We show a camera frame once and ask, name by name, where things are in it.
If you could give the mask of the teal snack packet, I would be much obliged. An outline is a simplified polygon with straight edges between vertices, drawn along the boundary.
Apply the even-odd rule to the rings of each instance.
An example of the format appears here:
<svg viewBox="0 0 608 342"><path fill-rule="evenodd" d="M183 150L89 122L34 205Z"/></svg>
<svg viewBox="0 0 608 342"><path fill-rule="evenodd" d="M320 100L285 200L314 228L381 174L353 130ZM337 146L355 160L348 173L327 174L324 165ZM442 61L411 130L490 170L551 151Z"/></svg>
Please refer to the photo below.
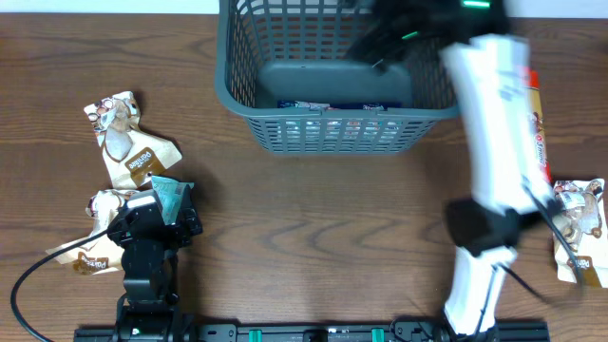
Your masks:
<svg viewBox="0 0 608 342"><path fill-rule="evenodd" d="M152 188L161 202L161 214L166 225L174 224L182 203L184 190L194 187L193 182L181 182L161 176L151 177Z"/></svg>

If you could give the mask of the blue white snack bag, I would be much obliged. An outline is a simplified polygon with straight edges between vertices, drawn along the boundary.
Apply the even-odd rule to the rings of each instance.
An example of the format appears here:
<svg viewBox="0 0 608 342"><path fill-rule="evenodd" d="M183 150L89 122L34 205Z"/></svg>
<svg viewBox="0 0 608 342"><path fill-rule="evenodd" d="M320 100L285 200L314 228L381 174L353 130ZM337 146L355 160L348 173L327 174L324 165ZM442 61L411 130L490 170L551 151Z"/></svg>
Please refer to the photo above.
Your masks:
<svg viewBox="0 0 608 342"><path fill-rule="evenodd" d="M279 100L278 108L306 108L310 110L368 110L386 111L388 108L401 108L402 105L396 102L376 102L376 103L314 103L304 101ZM319 141L322 123L320 121L307 121L305 127L300 127L301 123L295 121L286 122L286 135L290 140L298 137L302 132L306 134L305 141ZM325 140L337 140L340 135L344 135L348 140L356 140L358 131L362 126L362 119L352 119L351 121L328 121L325 123Z"/></svg>

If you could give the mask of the orange noodle pack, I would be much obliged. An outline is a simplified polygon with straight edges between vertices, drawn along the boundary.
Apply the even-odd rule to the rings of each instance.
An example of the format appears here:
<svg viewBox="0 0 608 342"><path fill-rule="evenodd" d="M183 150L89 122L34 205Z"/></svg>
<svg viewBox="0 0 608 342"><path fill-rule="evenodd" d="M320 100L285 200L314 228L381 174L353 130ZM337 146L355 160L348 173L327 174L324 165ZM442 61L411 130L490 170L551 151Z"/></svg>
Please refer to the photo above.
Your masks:
<svg viewBox="0 0 608 342"><path fill-rule="evenodd" d="M529 120L534 127L535 157L543 177L550 184L553 183L550 164L547 156L547 143L544 130L542 102L540 94L540 81L538 72L527 68L525 70L525 82L528 89L528 98L531 105Z"/></svg>

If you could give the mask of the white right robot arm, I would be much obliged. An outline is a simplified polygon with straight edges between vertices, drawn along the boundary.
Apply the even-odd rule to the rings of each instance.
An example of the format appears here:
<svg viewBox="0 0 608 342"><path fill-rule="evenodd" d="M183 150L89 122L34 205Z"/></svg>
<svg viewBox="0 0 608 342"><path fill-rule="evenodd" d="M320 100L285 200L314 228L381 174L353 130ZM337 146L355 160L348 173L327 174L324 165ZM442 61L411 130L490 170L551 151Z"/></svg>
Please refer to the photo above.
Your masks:
<svg viewBox="0 0 608 342"><path fill-rule="evenodd" d="M502 1L373 0L368 31L348 57L386 68L422 38L440 38L471 163L471 191L445 208L456 247L437 341L492 341L495 309L521 233L560 210L535 154L526 89L529 47Z"/></svg>

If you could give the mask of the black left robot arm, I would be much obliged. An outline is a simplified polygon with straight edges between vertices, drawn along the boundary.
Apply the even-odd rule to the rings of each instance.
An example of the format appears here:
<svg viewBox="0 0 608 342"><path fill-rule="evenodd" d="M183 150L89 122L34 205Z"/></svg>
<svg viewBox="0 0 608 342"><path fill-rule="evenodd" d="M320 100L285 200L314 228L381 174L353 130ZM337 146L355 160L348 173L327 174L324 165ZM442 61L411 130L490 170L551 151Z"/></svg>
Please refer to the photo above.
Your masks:
<svg viewBox="0 0 608 342"><path fill-rule="evenodd" d="M177 218L162 218L158 193L133 195L108 225L110 240L123 248L125 294L117 302L111 341L196 341L193 317L179 308L178 251L202 233L191 187L180 192Z"/></svg>

